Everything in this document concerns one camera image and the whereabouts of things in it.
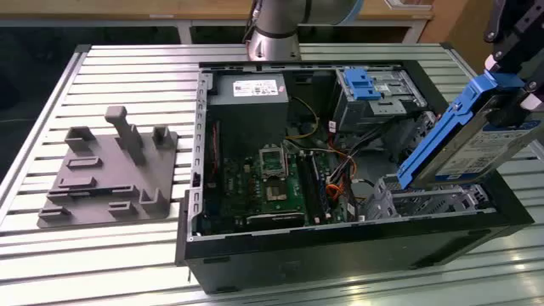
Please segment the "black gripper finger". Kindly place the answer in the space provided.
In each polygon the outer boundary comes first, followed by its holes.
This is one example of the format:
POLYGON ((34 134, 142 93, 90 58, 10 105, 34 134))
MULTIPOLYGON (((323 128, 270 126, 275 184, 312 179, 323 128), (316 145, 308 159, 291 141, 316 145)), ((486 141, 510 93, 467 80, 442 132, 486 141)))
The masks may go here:
POLYGON ((503 56, 492 72, 519 75, 523 87, 492 111, 487 118, 496 127, 519 126, 532 112, 543 111, 543 62, 535 58, 543 52, 543 1, 512 1, 512 24, 500 44, 503 56))
POLYGON ((490 21, 484 30, 484 41, 492 46, 490 56, 484 61, 484 67, 488 71, 494 69, 494 66, 499 62, 503 56, 500 50, 500 44, 506 39, 506 33, 512 24, 512 1, 496 0, 492 1, 490 21))

